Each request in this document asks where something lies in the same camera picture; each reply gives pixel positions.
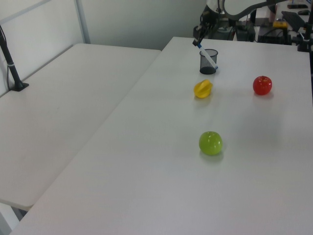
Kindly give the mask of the black Franka gripper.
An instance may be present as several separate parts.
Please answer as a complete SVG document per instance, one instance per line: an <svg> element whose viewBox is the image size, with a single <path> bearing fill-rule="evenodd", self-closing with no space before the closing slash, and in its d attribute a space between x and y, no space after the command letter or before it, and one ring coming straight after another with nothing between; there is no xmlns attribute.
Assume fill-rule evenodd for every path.
<svg viewBox="0 0 313 235"><path fill-rule="evenodd" d="M217 4L206 5L201 16L200 25L193 28L193 45L200 45L202 40L207 36L209 29L214 28L218 23L219 10Z"/></svg>

